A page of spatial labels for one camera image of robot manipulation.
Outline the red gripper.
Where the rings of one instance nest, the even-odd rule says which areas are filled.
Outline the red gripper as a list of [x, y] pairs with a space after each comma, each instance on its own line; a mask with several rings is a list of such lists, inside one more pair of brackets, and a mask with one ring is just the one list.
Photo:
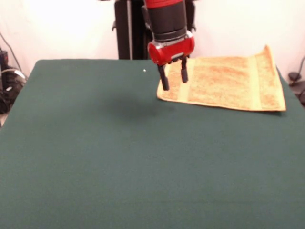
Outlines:
[[164, 91], [169, 91], [168, 79], [165, 75], [164, 65], [172, 61], [182, 58], [181, 61], [181, 77], [182, 82], [188, 82], [187, 73], [187, 56], [194, 51], [195, 41], [193, 34], [187, 31], [186, 35], [170, 42], [152, 41], [148, 44], [148, 54], [150, 59], [157, 64], [162, 87]]

